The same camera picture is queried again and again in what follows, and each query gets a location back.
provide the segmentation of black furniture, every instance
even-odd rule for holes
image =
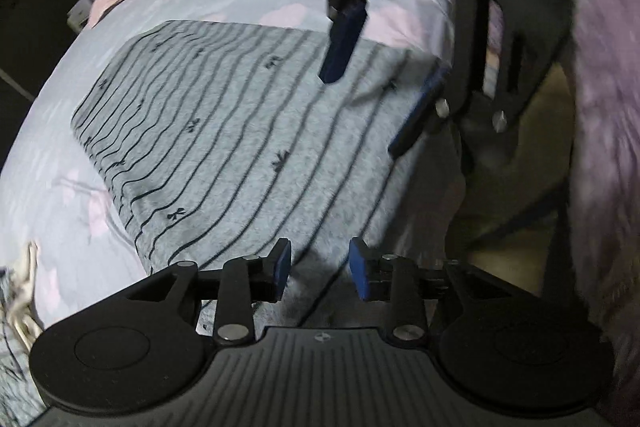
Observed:
[[[12,84],[38,95],[75,39],[66,24],[75,2],[0,0],[0,168],[30,106]]]
[[[468,169],[478,160],[497,167],[513,158],[520,115],[564,47],[573,3],[572,0],[493,1],[502,9],[503,16],[495,96],[483,92],[490,0],[454,0],[456,38],[452,66],[448,74],[425,90],[389,145],[389,154],[394,159],[405,154],[422,133],[438,133],[449,121],[457,124],[460,131],[463,165]],[[366,1],[328,0],[328,5],[329,17],[334,21],[330,36],[339,45],[330,48],[321,78],[326,81],[322,74],[331,71],[330,81],[335,82],[344,72],[364,25]],[[578,301],[570,270],[566,192],[560,187],[544,194],[540,201],[479,241],[508,235],[559,208],[563,219],[559,219],[550,250],[544,293],[550,301],[575,308]]]

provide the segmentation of metal screw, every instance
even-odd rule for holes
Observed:
[[[420,326],[413,324],[405,324],[404,326],[398,326],[394,330],[394,337],[401,341],[417,341],[423,338],[424,330]]]
[[[445,118],[449,118],[449,102],[444,98],[441,98],[436,102],[436,114],[443,120]]]
[[[505,132],[507,130],[507,117],[504,115],[504,111],[498,111],[492,118],[495,132]]]
[[[238,342],[249,334],[249,330],[242,324],[227,324],[218,328],[218,336],[229,342]]]

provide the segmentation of bed sheet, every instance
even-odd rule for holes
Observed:
[[[449,0],[370,0],[364,35],[446,57]],[[0,175],[0,266],[39,244],[35,304],[45,327],[146,275],[71,114],[127,39],[166,20],[326,31],[326,0],[126,0],[76,39],[33,103]]]

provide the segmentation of pink fur fabric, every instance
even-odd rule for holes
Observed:
[[[602,412],[640,425],[640,0],[576,0],[572,254],[616,369]]]

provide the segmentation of black metal bracket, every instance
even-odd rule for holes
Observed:
[[[430,340],[423,299],[440,299],[449,285],[443,270],[421,269],[406,257],[369,248],[354,237],[349,264],[360,299],[389,302],[385,339],[396,346],[417,347]]]
[[[220,346],[255,342],[253,302],[278,302],[291,268],[291,242],[280,239],[266,258],[227,261],[222,270],[198,273],[198,299],[217,300],[214,341]]]
[[[572,0],[493,1],[502,9],[504,20],[495,95],[483,92],[490,0],[455,0],[456,38],[450,72],[442,85],[422,97],[406,120],[389,147],[394,159],[411,149],[421,133],[438,133],[449,120],[460,124],[471,152],[490,147],[498,150],[492,155],[500,162],[512,157],[518,119],[569,33]],[[321,78],[332,83],[344,74],[366,15],[364,0],[328,0],[328,5],[334,21],[330,35],[334,53],[327,54]]]

